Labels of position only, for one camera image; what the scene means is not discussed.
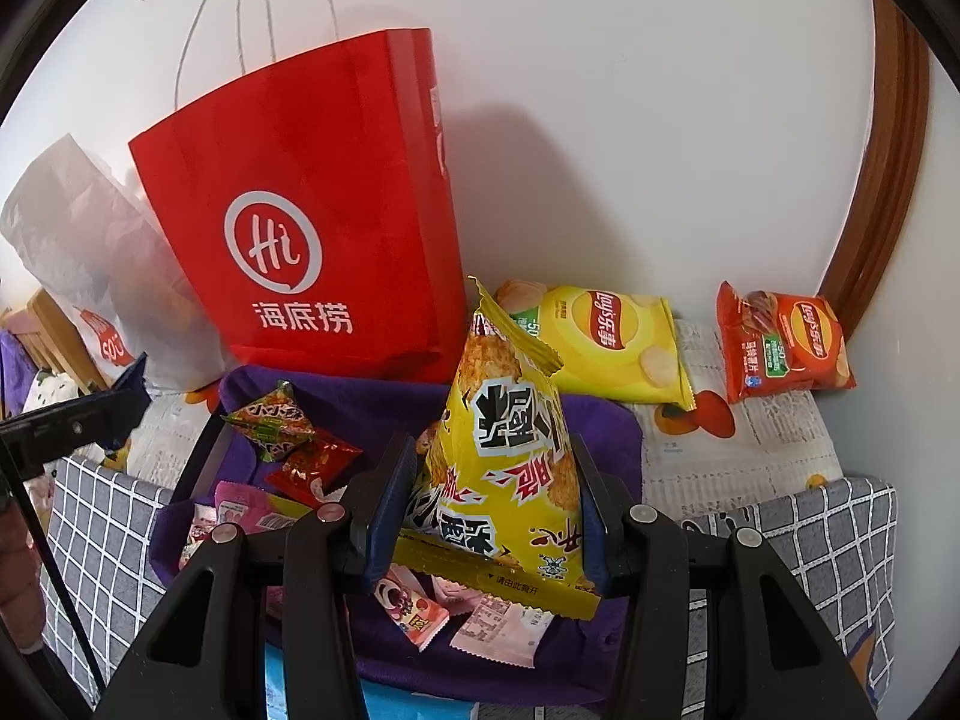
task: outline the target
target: yellow chip bag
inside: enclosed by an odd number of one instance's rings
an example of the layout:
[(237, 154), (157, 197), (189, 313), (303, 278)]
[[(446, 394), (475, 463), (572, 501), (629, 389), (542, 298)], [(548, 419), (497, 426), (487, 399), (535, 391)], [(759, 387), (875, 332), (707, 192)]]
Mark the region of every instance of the yellow chip bag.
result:
[(561, 392), (692, 410), (665, 298), (507, 281), (496, 300), (514, 321), (563, 357)]
[(426, 451), (394, 561), (508, 601), (589, 619), (563, 365), (473, 279), (480, 307)]

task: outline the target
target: green snack packet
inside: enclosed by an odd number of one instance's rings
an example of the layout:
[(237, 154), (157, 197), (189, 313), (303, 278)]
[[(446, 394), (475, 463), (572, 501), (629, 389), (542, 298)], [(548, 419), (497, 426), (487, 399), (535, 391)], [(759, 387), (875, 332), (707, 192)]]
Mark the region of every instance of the green snack packet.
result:
[(224, 416), (224, 422), (259, 447), (257, 454), (263, 463), (283, 460), (316, 435), (287, 381), (278, 381), (273, 391)]

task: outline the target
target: pink snack bag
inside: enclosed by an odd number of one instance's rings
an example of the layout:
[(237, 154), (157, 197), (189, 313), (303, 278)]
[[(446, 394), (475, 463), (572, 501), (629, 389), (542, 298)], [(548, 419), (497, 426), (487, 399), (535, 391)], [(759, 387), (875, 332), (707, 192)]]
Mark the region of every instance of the pink snack bag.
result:
[(250, 485), (220, 482), (214, 490), (213, 501), (217, 509), (217, 524), (232, 522), (239, 525), (247, 536), (275, 531), (296, 522), (293, 517), (275, 512), (267, 493)]
[(190, 562), (191, 557), (200, 549), (208, 538), (210, 531), (217, 527), (217, 509), (212, 506), (193, 505), (193, 521), (190, 523), (190, 530), (186, 535), (184, 550), (181, 551), (179, 559), (179, 569), (184, 570), (184, 565)]
[(464, 587), (449, 579), (442, 577), (430, 577), (430, 579), (433, 580), (433, 597), (437, 599), (438, 604), (450, 612), (451, 617), (474, 613), (486, 595), (483, 590)]
[(549, 611), (488, 595), (453, 635), (450, 646), (498, 664), (533, 668), (536, 647), (551, 620)]
[(392, 621), (423, 652), (450, 619), (450, 612), (424, 594), (413, 572), (392, 563), (373, 591)]

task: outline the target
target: lay's logo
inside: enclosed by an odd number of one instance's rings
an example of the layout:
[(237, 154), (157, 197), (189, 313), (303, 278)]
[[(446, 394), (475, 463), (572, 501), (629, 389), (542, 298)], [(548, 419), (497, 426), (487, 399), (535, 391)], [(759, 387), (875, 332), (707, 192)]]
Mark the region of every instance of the lay's logo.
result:
[(623, 304), (616, 295), (590, 291), (590, 336), (605, 349), (622, 349), (620, 315)]
[(806, 301), (794, 303), (793, 311), (790, 312), (790, 329), (793, 330), (794, 338), (800, 348), (805, 352), (812, 354), (818, 360), (826, 360), (829, 357), (833, 335), (830, 320), (813, 303)]

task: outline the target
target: purple fabric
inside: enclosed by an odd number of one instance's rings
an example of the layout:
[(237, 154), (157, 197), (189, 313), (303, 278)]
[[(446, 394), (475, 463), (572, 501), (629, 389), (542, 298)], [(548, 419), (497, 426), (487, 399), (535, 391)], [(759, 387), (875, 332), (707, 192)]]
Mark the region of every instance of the purple fabric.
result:
[[(277, 385), (293, 383), (296, 400), (317, 426), (364, 450), (344, 474), (370, 467), (395, 431), (418, 436), (440, 416), (446, 386), (344, 379), (240, 367), (220, 386), (227, 410), (246, 405)], [(584, 395), (565, 395), (563, 412), (570, 432), (579, 433), (601, 471), (624, 480), (640, 499), (640, 426), (626, 409)], [(253, 447), (234, 437), (218, 479), (259, 485), (270, 466), (258, 464)], [(162, 509), (152, 535), (150, 558), (157, 576), (169, 584), (184, 544), (193, 504)], [(429, 583), (426, 589), (432, 591)], [(613, 675), (626, 601), (603, 601), (587, 622), (558, 618), (536, 651), (536, 668), (496, 664), (454, 650), (450, 638), (466, 619), (451, 620), (427, 649), (418, 653), (373, 598), (349, 598), (350, 630), (360, 675), (384, 685), (466, 701), (525, 706), (562, 706), (602, 701)]]
[(20, 341), (7, 330), (0, 330), (0, 354), (3, 355), (3, 402), (7, 413), (16, 416), (27, 402), (37, 366)]

